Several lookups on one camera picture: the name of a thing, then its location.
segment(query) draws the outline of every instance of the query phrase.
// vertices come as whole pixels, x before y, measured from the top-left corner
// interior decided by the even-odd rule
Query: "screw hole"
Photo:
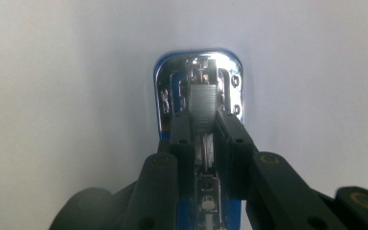
[[[139,220],[139,229],[148,230],[153,228],[155,225],[154,218],[142,218]]]
[[[311,227],[319,230],[328,229],[327,223],[322,218],[311,217],[308,218],[308,222]]]

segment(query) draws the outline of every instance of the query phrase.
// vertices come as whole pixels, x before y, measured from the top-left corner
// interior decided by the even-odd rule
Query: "white background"
[[[368,188],[368,1],[0,1],[0,229],[135,180],[157,148],[155,62],[215,47],[242,61],[260,150],[326,195]]]

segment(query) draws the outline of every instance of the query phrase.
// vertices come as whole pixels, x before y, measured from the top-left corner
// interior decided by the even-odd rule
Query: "white wall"
[[[135,180],[158,141],[154,63],[211,47],[242,61],[260,150],[327,195],[368,188],[368,1],[0,1],[0,229]]]

